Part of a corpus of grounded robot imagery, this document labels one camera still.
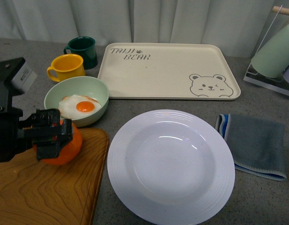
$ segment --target cup rack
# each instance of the cup rack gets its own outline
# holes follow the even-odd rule
[[[260,45],[259,45],[259,47],[257,49],[257,52],[260,49],[260,47],[261,47],[261,45],[262,45],[267,33],[269,32],[269,30],[270,30],[272,24],[274,23],[276,17],[278,16],[278,14],[289,15],[289,9],[288,8],[283,8],[282,6],[280,6],[280,7],[274,6],[273,9],[272,9],[272,12],[275,12],[276,15],[275,15],[273,21],[271,22],[271,24],[270,24],[265,36],[263,37],[263,40],[261,41],[261,43],[260,43]],[[246,73],[245,73],[245,76],[244,76],[243,80],[289,96],[289,83],[283,78],[282,75],[281,75],[280,78],[268,78],[268,77],[265,77],[265,76],[259,74],[253,68],[251,63],[249,64],[249,66],[248,66],[248,68],[246,70]]]

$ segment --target wooden cutting board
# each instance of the wooden cutting board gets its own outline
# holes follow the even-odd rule
[[[91,225],[109,147],[100,129],[81,128],[79,155],[65,165],[32,149],[0,163],[0,225]]]

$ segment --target orange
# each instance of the orange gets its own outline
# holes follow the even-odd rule
[[[74,123],[72,123],[72,126],[74,128],[72,141],[65,145],[64,148],[62,148],[62,150],[60,151],[60,155],[57,158],[45,158],[41,160],[42,162],[53,165],[63,165],[70,162],[78,155],[81,150],[83,138],[82,134]],[[33,149],[36,152],[37,146],[33,145]]]

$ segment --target bowl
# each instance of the bowl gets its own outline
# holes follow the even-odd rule
[[[58,109],[59,102],[65,96],[71,95],[86,95],[95,98],[102,106],[94,114],[72,120],[77,127],[84,127],[96,122],[105,113],[109,103],[109,89],[104,82],[91,76],[77,76],[53,86],[44,98],[44,107],[45,109]]]

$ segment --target gray countertop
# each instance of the gray countertop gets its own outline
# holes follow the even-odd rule
[[[13,106],[23,109],[23,119],[44,109],[44,97],[56,83],[48,79],[46,69],[51,61],[63,54],[65,43],[50,43],[0,38],[0,61],[24,57],[38,77],[23,95],[13,97]],[[97,77],[104,46],[97,46],[99,64],[86,70],[86,75]],[[289,97],[245,82],[243,77],[250,59],[225,57],[241,89],[233,101],[202,100],[120,100],[111,99],[103,117],[91,125],[106,131],[112,141],[117,131],[133,117],[151,110],[174,109],[200,117],[213,127],[220,113],[237,113],[277,121],[286,125],[284,154],[287,180],[278,182],[236,171],[230,199],[224,208],[203,224],[274,224],[289,225]],[[93,224],[148,225],[133,214],[117,198],[105,167]]]

